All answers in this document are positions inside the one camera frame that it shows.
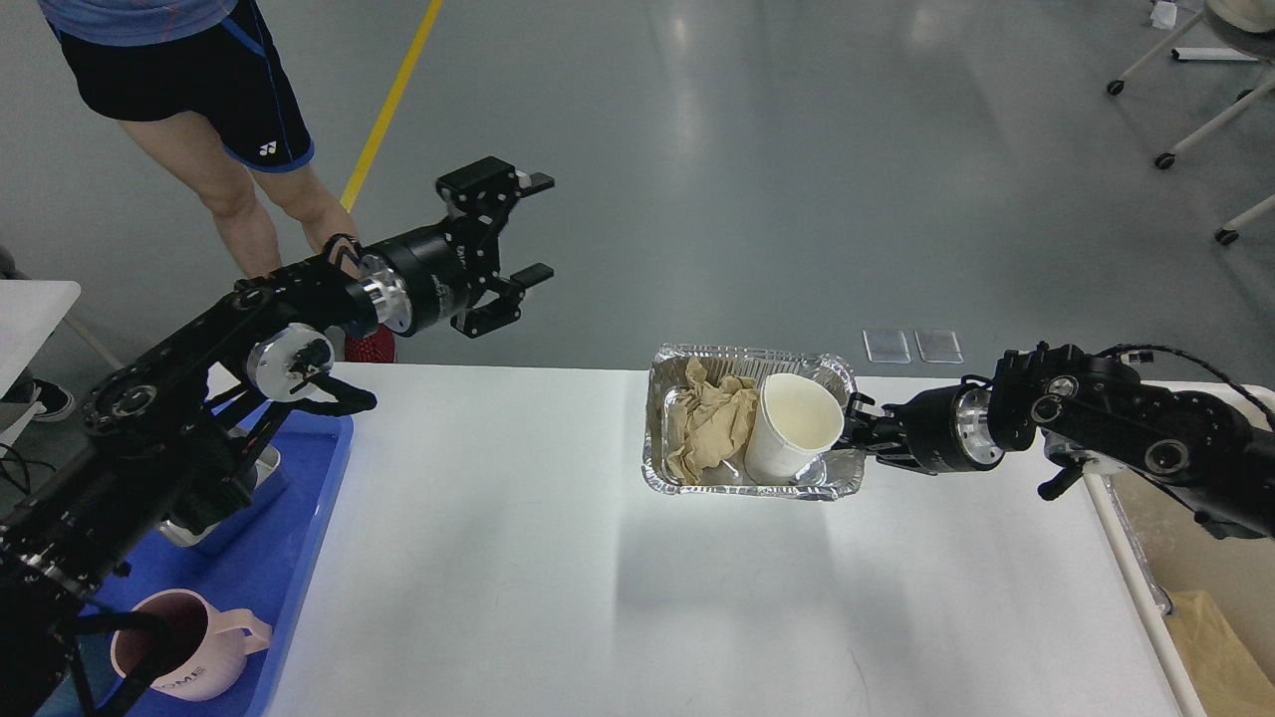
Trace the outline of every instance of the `white paper cup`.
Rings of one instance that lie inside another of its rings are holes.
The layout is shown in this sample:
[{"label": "white paper cup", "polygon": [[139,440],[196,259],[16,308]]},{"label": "white paper cup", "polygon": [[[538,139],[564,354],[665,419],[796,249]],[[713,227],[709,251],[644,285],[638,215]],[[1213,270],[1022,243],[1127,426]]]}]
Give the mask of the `white paper cup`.
[{"label": "white paper cup", "polygon": [[[163,617],[177,638],[181,663],[150,684],[150,689],[190,702],[212,699],[244,674],[247,656],[270,646],[270,626],[246,609],[218,611],[201,595],[166,589],[133,609]],[[150,649],[142,630],[121,630],[111,638],[111,666],[121,677]]]},{"label": "white paper cup", "polygon": [[841,407],[826,388],[797,374],[771,374],[761,380],[743,468],[757,485],[788,485],[836,443],[844,424]]}]

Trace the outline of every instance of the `yellow floor line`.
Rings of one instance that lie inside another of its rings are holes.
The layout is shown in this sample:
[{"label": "yellow floor line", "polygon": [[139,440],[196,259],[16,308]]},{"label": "yellow floor line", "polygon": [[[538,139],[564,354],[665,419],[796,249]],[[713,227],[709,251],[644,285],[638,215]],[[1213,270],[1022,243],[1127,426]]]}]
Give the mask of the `yellow floor line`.
[{"label": "yellow floor line", "polygon": [[385,105],[381,106],[381,114],[376,117],[376,124],[372,125],[371,134],[367,135],[367,142],[363,144],[363,151],[358,154],[358,162],[354,163],[354,171],[351,172],[349,181],[346,182],[346,191],[340,193],[340,205],[347,212],[354,208],[358,191],[363,189],[367,170],[372,167],[372,162],[376,159],[376,152],[381,148],[381,139],[385,138],[385,130],[389,129],[390,120],[394,119],[394,111],[398,110],[399,100],[403,98],[403,91],[407,89],[407,80],[412,78],[412,70],[416,69],[416,61],[421,57],[421,50],[425,47],[425,41],[430,38],[430,31],[433,29],[433,20],[437,19],[441,8],[442,0],[430,1],[430,9],[425,11],[421,27],[417,28],[416,37],[412,38],[412,46],[408,47],[407,55],[403,57],[403,64],[399,65],[398,75],[394,77],[394,84],[390,85],[390,93],[385,97]]}]

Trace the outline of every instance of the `red object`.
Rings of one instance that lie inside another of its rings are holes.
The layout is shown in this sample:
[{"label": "red object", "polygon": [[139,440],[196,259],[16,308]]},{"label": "red object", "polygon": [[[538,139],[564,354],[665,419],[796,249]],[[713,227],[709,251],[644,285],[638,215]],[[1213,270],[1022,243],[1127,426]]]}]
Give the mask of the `red object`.
[{"label": "red object", "polygon": [[384,325],[376,327],[376,332],[367,338],[346,337],[346,361],[393,364],[395,356],[394,332]]}]

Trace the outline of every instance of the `blue shirt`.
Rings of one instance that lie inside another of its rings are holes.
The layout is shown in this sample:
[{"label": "blue shirt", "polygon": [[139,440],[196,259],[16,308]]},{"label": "blue shirt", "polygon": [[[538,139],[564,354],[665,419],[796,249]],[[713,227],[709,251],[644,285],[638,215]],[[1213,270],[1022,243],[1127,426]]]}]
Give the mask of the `blue shirt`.
[{"label": "blue shirt", "polygon": [[37,0],[54,29],[133,47],[190,37],[226,19],[237,0]]}]

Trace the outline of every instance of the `white table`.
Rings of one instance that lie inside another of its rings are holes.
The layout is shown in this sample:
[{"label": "white table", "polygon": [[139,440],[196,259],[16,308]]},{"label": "white table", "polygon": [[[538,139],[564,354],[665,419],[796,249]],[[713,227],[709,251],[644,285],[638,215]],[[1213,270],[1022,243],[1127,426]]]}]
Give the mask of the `white table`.
[{"label": "white table", "polygon": [[61,281],[0,281],[0,394],[36,356],[79,297]]},{"label": "white table", "polygon": [[645,373],[337,375],[381,403],[274,717],[1178,713],[1089,495],[1037,498],[1038,450],[870,463],[831,504],[664,496],[639,468]]}]

